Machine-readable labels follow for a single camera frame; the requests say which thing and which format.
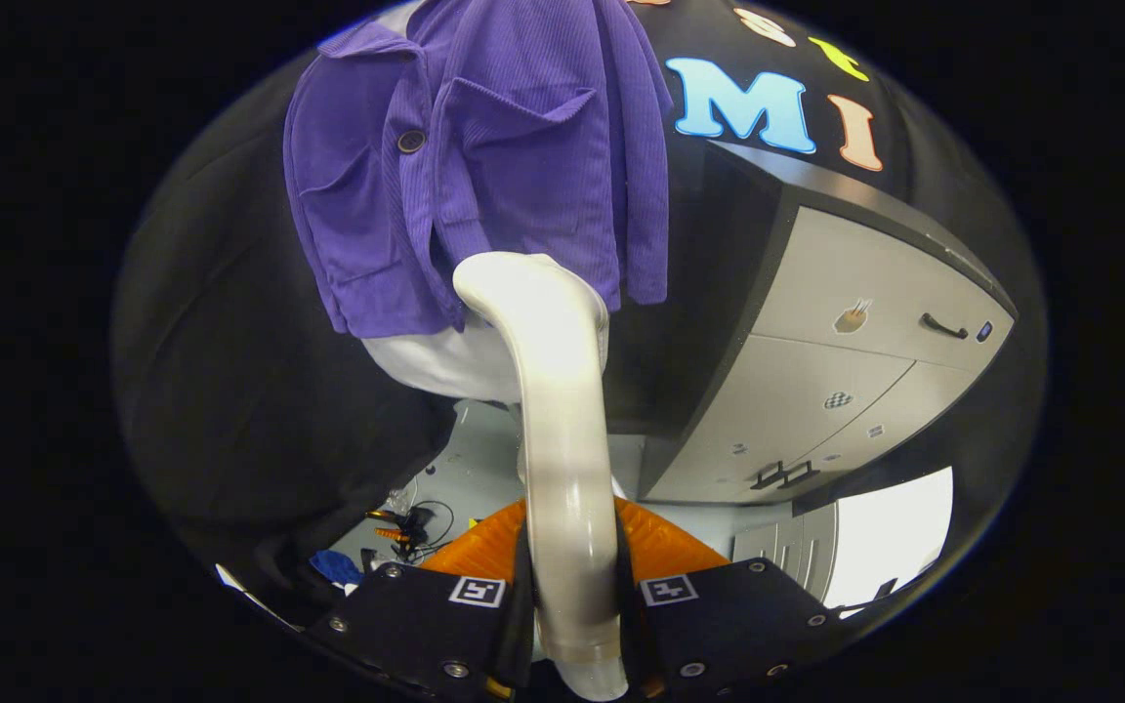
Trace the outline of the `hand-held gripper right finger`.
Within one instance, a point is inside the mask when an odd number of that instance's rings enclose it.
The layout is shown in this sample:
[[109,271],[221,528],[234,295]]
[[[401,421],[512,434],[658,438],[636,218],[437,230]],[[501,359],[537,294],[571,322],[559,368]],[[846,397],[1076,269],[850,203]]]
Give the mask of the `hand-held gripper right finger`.
[[746,700],[847,643],[838,615],[770,558],[734,561],[651,510],[615,510],[629,702]]

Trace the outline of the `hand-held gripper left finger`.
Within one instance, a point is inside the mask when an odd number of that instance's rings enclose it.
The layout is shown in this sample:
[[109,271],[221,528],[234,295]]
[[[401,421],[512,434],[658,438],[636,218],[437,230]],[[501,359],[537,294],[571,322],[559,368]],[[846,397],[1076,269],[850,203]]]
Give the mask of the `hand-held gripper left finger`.
[[425,564],[379,566],[304,636],[400,697],[514,702],[530,682],[534,622],[519,499]]

